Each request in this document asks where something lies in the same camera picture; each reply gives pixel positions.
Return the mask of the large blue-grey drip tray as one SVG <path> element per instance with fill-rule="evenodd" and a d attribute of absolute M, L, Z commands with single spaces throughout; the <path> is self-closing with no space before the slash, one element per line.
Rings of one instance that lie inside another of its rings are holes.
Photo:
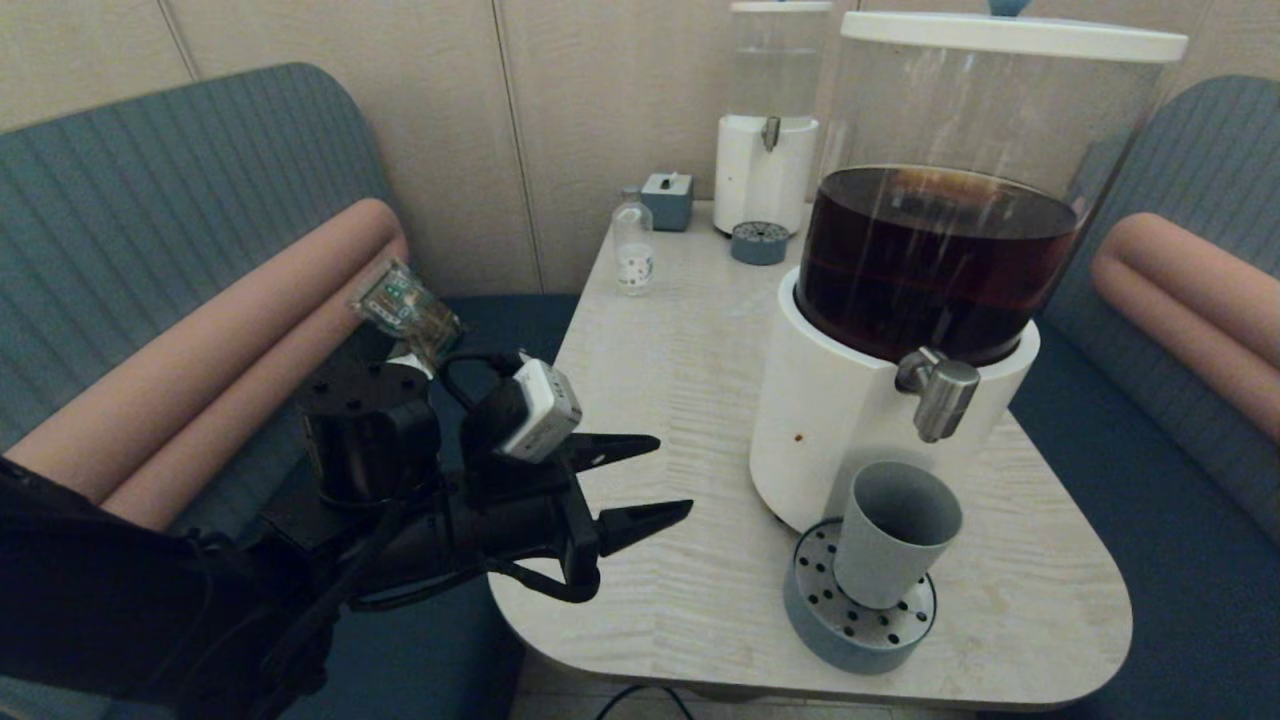
<path fill-rule="evenodd" d="M 902 666 L 932 633 L 938 596 L 931 575 L 888 609 L 855 602 L 837 583 L 835 559 L 842 523 L 819 521 L 794 546 L 783 575 L 783 609 L 799 639 L 846 673 L 881 675 Z"/>

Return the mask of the pink bolster cushion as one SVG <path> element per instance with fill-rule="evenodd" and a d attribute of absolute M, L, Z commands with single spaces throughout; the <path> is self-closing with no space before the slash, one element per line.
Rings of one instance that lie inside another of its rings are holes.
<path fill-rule="evenodd" d="M 357 329 L 352 295 L 404 260 L 364 199 L 150 341 L 5 452 L 93 506 L 163 530 Z"/>
<path fill-rule="evenodd" d="M 1280 446 L 1280 279 L 1153 213 L 1123 218 L 1091 283 Z"/>

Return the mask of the small white water dispenser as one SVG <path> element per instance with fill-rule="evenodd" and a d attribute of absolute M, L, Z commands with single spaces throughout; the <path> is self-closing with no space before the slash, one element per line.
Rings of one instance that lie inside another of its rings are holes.
<path fill-rule="evenodd" d="M 800 228 L 820 128 L 817 90 L 831 9 L 829 0 L 731 3 L 730 90 L 716 151 L 718 231 L 744 222 L 788 233 Z"/>

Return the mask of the large white tea dispenser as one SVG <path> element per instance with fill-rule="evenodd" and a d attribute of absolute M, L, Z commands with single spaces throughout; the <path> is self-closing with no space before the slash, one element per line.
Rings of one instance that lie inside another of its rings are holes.
<path fill-rule="evenodd" d="M 1056 291 L 1185 35 L 1059 18 L 850 12 L 803 255 L 780 283 L 749 451 L 796 530 L 873 462 L 961 475 L 1041 348 Z M 980 373 L 952 437 L 922 442 L 899 363 Z"/>

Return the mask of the blue-grey tissue box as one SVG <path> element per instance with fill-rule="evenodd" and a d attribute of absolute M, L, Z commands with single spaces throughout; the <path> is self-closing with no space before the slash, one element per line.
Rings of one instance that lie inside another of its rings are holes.
<path fill-rule="evenodd" d="M 641 187 L 641 201 L 658 232 L 685 232 L 692 222 L 694 176 L 652 173 Z"/>

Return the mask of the teal upholstered bench sofa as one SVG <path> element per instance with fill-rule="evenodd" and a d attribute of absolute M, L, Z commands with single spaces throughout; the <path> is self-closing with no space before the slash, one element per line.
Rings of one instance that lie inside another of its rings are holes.
<path fill-rule="evenodd" d="M 1037 315 L 1011 411 L 1116 561 L 1132 646 L 1084 700 L 980 720 L 1280 720 L 1280 441 L 1094 291 L 1105 234 L 1143 211 L 1280 279 L 1280 82 L 1160 109 Z"/>
<path fill-rule="evenodd" d="M 360 199 L 396 204 L 372 131 L 303 63 L 0 135 L 0 452 Z M 344 615 L 282 720 L 507 720 L 524 659 L 480 578 Z"/>

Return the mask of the transparent snack packet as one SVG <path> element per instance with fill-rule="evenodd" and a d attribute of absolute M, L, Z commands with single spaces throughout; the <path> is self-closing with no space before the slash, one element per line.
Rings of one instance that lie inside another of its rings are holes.
<path fill-rule="evenodd" d="M 398 258 L 372 264 L 349 296 L 349 307 L 399 341 L 429 377 L 465 334 L 457 314 Z"/>

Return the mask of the small blue-grey drip tray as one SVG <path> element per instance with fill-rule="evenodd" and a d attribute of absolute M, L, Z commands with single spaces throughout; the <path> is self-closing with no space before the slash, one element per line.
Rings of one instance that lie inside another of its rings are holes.
<path fill-rule="evenodd" d="M 741 264 L 772 266 L 781 264 L 792 237 L 785 225 L 772 222 L 741 222 L 730 234 L 730 255 Z"/>

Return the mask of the clear plastic bottle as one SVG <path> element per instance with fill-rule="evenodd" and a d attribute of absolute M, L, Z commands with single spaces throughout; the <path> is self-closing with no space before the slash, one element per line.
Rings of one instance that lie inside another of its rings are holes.
<path fill-rule="evenodd" d="M 644 295 L 654 278 L 655 229 L 652 211 L 643 202 L 640 186 L 622 188 L 621 202 L 612 211 L 609 232 L 618 292 L 631 297 Z"/>

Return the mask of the grey plastic cup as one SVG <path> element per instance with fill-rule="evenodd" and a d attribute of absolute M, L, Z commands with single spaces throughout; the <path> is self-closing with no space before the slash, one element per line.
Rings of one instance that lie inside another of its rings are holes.
<path fill-rule="evenodd" d="M 890 609 L 931 570 L 964 525 L 951 487 L 905 462 L 873 462 L 851 479 L 835 553 L 841 591 Z"/>

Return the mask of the silver dispenser tap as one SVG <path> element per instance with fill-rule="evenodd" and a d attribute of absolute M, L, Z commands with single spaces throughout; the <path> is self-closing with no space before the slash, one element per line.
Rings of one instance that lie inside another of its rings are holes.
<path fill-rule="evenodd" d="M 895 388 L 918 397 L 911 421 L 927 445 L 954 436 L 979 384 L 980 373 L 973 365 L 932 347 L 906 355 L 895 374 Z"/>

